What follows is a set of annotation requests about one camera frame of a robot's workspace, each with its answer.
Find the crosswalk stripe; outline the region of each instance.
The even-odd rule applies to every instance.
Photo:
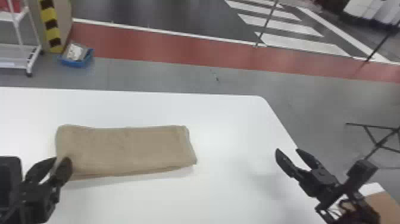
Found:
[[[269,6],[273,6],[274,2],[273,1],[268,1],[268,0],[246,0],[248,2],[255,2],[255,3],[259,3],[259,4],[263,4],[263,5],[269,5]],[[276,5],[276,8],[283,8],[280,4]]]
[[[230,0],[225,0],[225,1],[232,8],[236,8],[239,10],[252,11],[255,13],[262,13],[262,14],[269,14],[271,12],[271,9],[269,9],[269,8],[248,5],[248,4],[244,4],[241,2],[235,2],[235,1],[230,1]],[[292,13],[287,13],[287,12],[280,11],[280,10],[275,10],[273,13],[273,16],[301,21],[297,16],[293,15]]]
[[[303,39],[297,39],[297,38],[289,38],[286,36],[278,36],[278,35],[272,35],[265,33],[261,37],[261,40],[268,46],[276,46],[280,48],[290,48],[290,49],[296,49],[296,50],[301,50],[301,51],[311,51],[311,52],[319,52],[319,53],[324,53],[324,54],[334,54],[334,55],[340,55],[340,56],[347,56],[349,57],[350,55],[347,54],[344,50],[342,50],[340,47],[330,44],[330,43],[322,43],[322,42],[316,42],[316,41],[308,41],[308,40],[303,40]]]
[[[255,17],[255,16],[251,16],[251,15],[243,15],[243,14],[239,14],[239,16],[247,24],[261,26],[261,27],[263,27],[265,25],[266,19],[264,19],[264,18],[259,18],[259,17]],[[277,30],[284,30],[284,31],[289,31],[289,32],[302,33],[302,34],[307,34],[307,35],[323,37],[323,35],[321,35],[318,31],[314,30],[312,27],[302,26],[302,25],[292,24],[292,23],[286,23],[286,22],[281,22],[281,21],[276,21],[276,20],[270,20],[268,22],[267,27],[272,28],[272,29],[277,29]]]

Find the red floor stripe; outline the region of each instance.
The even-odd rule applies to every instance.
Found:
[[[74,23],[71,39],[95,56],[400,83],[400,66],[350,58]]]

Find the metal pole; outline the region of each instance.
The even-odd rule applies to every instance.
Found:
[[[267,21],[265,21],[264,27],[262,28],[262,32],[260,33],[260,35],[258,36],[258,40],[257,43],[255,43],[255,47],[258,47],[258,44],[260,43],[261,37],[264,34],[265,28],[267,28],[268,22],[270,21],[271,17],[272,17],[272,13],[274,13],[275,9],[276,9],[276,5],[278,4],[279,0],[275,0],[274,2],[274,6],[272,6],[272,9],[270,11],[270,14],[267,17]]]
[[[368,56],[368,58],[365,61],[370,61],[370,59],[372,58],[372,56],[380,49],[380,47],[387,41],[387,39],[394,33],[394,29],[398,29],[400,25],[400,20],[396,23],[395,27],[393,28],[393,30],[388,31],[387,35],[385,36],[385,38],[383,38],[383,40],[378,44],[378,46],[376,46],[375,50],[370,54],[370,56]]]

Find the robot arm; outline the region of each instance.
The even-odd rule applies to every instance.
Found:
[[[42,180],[54,168],[56,158],[36,163],[22,181],[18,157],[0,157],[1,189],[0,224],[45,223],[60,201],[60,189],[72,175],[72,162],[64,158],[49,178]]]
[[[367,160],[358,160],[348,171],[348,179],[341,184],[325,167],[311,154],[297,149],[300,158],[311,168],[310,171],[296,167],[292,161],[279,149],[275,152],[275,158],[282,170],[291,178],[295,178],[305,193],[319,200],[315,211],[327,224],[379,224],[380,216],[364,201],[364,197],[358,191],[377,171],[377,167]],[[347,200],[339,202],[345,213],[335,219],[329,208],[343,195]],[[343,204],[351,204],[349,209]]]

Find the yellow and black striped pole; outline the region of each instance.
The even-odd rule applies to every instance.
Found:
[[[53,0],[39,0],[39,6],[40,17],[45,26],[46,40],[49,43],[50,52],[61,53],[63,45],[61,44],[60,29],[58,28]]]

